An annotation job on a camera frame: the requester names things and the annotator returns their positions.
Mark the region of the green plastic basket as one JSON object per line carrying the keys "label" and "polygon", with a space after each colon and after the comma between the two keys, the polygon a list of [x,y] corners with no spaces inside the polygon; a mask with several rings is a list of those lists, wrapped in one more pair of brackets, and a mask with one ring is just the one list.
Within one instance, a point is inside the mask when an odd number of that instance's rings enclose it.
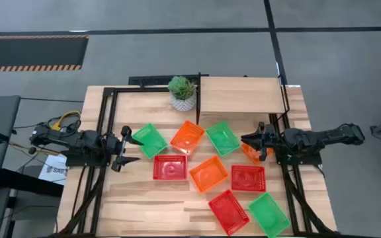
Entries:
{"label": "green plastic basket", "polygon": [[227,122],[219,122],[206,130],[207,136],[220,157],[229,155],[240,143]]}
{"label": "green plastic basket", "polygon": [[140,149],[148,159],[153,159],[167,148],[167,142],[164,137],[151,123],[146,124],[143,128],[134,133],[132,137],[143,144],[140,146]]}
{"label": "green plastic basket", "polygon": [[252,201],[248,208],[268,238],[278,237],[290,226],[290,220],[269,192]]}

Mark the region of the black metal rack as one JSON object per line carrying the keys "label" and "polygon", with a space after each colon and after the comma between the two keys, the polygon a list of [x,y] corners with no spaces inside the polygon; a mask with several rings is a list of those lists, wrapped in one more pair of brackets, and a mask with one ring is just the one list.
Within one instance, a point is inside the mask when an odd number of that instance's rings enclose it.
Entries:
{"label": "black metal rack", "polygon": [[[184,75],[189,81],[197,83],[200,77],[205,75]],[[129,85],[148,86],[148,85],[168,85],[174,75],[152,75],[152,76],[133,76],[128,78]]]}

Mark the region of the green succulent plant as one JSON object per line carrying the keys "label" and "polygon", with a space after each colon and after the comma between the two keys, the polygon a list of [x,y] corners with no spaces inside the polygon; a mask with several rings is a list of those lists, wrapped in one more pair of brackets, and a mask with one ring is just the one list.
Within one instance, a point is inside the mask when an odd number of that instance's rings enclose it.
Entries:
{"label": "green succulent plant", "polygon": [[178,100],[187,100],[196,93],[196,85],[184,76],[174,76],[168,84],[168,89]]}

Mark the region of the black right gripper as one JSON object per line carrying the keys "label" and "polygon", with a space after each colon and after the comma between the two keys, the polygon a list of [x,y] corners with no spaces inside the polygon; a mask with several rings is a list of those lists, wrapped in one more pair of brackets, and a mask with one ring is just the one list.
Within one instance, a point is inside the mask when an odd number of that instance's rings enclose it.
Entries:
{"label": "black right gripper", "polygon": [[284,157],[286,153],[285,143],[281,136],[275,132],[272,124],[265,125],[264,122],[259,122],[258,130],[242,135],[241,141],[244,141],[255,151],[260,151],[260,161],[266,160],[268,148],[272,149],[279,157]]}

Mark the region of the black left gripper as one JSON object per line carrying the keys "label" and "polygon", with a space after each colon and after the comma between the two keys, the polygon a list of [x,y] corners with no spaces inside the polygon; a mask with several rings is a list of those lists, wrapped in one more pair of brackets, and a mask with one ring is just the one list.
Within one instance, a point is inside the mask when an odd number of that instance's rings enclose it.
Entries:
{"label": "black left gripper", "polygon": [[126,142],[134,145],[144,145],[142,142],[134,139],[131,133],[132,130],[129,126],[123,126],[120,133],[121,139],[118,139],[112,133],[106,135],[106,148],[111,155],[116,155],[111,165],[111,169],[115,172],[119,172],[128,163],[140,160],[138,157],[124,156]]}

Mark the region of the black hazard-striped floor mat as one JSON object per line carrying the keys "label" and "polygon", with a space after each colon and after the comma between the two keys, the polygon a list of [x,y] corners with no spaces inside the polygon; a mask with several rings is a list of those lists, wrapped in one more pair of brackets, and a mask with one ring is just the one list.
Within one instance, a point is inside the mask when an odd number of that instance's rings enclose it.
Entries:
{"label": "black hazard-striped floor mat", "polygon": [[88,36],[0,36],[0,72],[81,69]]}

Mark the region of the black metal shelf frame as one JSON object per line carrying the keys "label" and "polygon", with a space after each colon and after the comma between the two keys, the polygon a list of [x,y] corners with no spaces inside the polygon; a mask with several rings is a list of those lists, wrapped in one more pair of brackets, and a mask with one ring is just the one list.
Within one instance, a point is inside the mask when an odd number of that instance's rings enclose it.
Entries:
{"label": "black metal shelf frame", "polygon": [[204,126],[247,120],[257,124],[267,121],[270,114],[289,111],[280,77],[203,76],[198,89],[198,122]]}

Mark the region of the orange plastic basket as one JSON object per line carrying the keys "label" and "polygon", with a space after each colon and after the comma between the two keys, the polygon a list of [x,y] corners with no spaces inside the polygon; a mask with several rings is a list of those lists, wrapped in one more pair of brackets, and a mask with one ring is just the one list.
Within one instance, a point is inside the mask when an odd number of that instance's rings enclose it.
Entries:
{"label": "orange plastic basket", "polygon": [[261,151],[254,150],[251,146],[247,145],[246,143],[241,144],[241,150],[244,154],[246,154],[247,158],[254,164],[260,165],[260,156]]}
{"label": "orange plastic basket", "polygon": [[202,127],[186,120],[170,141],[170,145],[181,153],[190,155],[196,149],[204,133],[205,130]]}
{"label": "orange plastic basket", "polygon": [[189,175],[200,193],[209,191],[229,177],[224,164],[216,155],[191,169]]}

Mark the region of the white triangle-patterned plant pot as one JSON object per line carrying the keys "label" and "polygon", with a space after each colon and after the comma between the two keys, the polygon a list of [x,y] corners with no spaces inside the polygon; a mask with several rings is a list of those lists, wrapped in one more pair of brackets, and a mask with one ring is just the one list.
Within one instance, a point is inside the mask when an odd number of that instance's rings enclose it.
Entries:
{"label": "white triangle-patterned plant pot", "polygon": [[196,106],[197,97],[195,93],[190,98],[181,100],[176,99],[172,94],[170,94],[170,100],[173,108],[181,112],[186,112],[192,110]]}

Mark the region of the red plastic basket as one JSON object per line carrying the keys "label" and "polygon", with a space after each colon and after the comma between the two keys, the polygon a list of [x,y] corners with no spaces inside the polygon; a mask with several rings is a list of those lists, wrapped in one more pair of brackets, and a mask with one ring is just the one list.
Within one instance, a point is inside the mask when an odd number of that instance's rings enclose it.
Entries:
{"label": "red plastic basket", "polygon": [[156,155],[153,160],[153,180],[186,180],[186,155]]}
{"label": "red plastic basket", "polygon": [[232,190],[266,192],[265,168],[260,166],[232,165]]}
{"label": "red plastic basket", "polygon": [[226,190],[208,203],[227,235],[233,235],[249,223],[249,217],[231,190]]}

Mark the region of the white printed paper sheet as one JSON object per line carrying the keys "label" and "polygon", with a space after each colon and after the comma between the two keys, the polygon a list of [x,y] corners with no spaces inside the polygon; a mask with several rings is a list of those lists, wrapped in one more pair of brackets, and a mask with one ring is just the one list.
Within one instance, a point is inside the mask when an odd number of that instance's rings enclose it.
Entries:
{"label": "white printed paper sheet", "polygon": [[38,178],[64,186],[67,177],[65,163],[66,157],[64,155],[47,156]]}

